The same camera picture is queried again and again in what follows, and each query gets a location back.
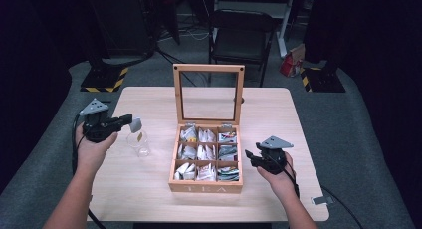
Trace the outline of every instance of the gray carpet floor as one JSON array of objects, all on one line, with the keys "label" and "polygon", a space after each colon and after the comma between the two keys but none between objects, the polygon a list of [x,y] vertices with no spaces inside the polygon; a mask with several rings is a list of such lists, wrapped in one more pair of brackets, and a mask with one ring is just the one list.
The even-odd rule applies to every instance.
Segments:
[{"label": "gray carpet floor", "polygon": [[[302,41],[304,27],[297,26],[288,49]],[[186,63],[207,63],[205,35],[181,33],[181,44],[172,39],[158,42],[160,49]],[[133,58],[113,58],[123,63]],[[337,74],[346,93],[308,93],[301,77],[287,78],[279,72],[282,59],[274,42],[266,88],[291,91],[307,143],[322,186],[335,194],[356,216],[364,228],[414,228],[396,188],[370,118],[354,81],[342,70]],[[71,131],[75,115],[93,98],[110,101],[112,112],[121,89],[115,93],[80,92],[80,84],[90,69],[80,63],[69,69],[73,84],[55,118],[31,155],[0,196],[0,228],[41,228],[71,180]],[[171,64],[161,55],[129,67],[122,88],[129,86],[173,86]],[[245,87],[257,87],[258,78],[247,67]],[[338,202],[328,206],[329,219],[320,228],[358,228],[347,210]],[[105,222],[107,228],[132,228],[132,223]],[[89,222],[89,228],[97,226]],[[273,228],[288,228],[274,222]]]}]

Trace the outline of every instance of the light wood tabletop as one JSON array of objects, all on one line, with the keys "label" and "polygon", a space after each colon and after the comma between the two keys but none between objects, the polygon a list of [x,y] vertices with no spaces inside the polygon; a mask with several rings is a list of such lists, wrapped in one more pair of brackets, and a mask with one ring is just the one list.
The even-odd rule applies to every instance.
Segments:
[{"label": "light wood tabletop", "polygon": [[[213,94],[212,88],[192,88]],[[274,135],[294,145],[286,148],[294,160],[301,201],[315,221],[325,221],[322,196],[301,123],[287,89],[245,88],[240,133],[244,186],[240,194],[171,192],[170,163],[176,139],[175,90],[170,87],[129,87],[122,90],[114,117],[140,116],[151,153],[137,157],[129,148],[124,126],[97,173],[90,209],[101,221],[131,222],[277,222],[286,213],[268,182],[251,166],[245,149],[259,155],[255,143]]]}]

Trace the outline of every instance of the wooden tea box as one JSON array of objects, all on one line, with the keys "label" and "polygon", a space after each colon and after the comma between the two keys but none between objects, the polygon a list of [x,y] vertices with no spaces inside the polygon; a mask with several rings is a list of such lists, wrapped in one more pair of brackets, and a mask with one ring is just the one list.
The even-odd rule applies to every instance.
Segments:
[{"label": "wooden tea box", "polygon": [[[239,121],[245,66],[174,64],[173,73],[178,127],[168,180],[171,191],[241,193]],[[213,86],[211,76],[235,78],[235,86],[233,80]],[[202,79],[202,85],[195,86],[192,78]]]}]

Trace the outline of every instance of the chair backrest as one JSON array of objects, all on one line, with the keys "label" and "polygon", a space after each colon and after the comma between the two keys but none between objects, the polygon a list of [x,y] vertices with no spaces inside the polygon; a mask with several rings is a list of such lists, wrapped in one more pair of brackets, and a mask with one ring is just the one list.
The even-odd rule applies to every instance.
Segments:
[{"label": "chair backrest", "polygon": [[239,30],[271,32],[276,28],[275,20],[263,12],[232,9],[219,9],[211,14],[211,28],[230,28]]}]

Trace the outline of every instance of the person's left hand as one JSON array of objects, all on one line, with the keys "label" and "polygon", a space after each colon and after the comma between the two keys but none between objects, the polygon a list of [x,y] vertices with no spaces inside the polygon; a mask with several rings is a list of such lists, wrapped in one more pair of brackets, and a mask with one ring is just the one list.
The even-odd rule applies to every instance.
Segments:
[{"label": "person's left hand", "polygon": [[94,176],[103,164],[106,152],[115,143],[118,134],[117,132],[113,132],[104,141],[98,143],[91,142],[84,137],[83,124],[84,123],[81,123],[78,126],[75,136],[76,145],[79,144],[77,171],[83,171],[84,173]]}]

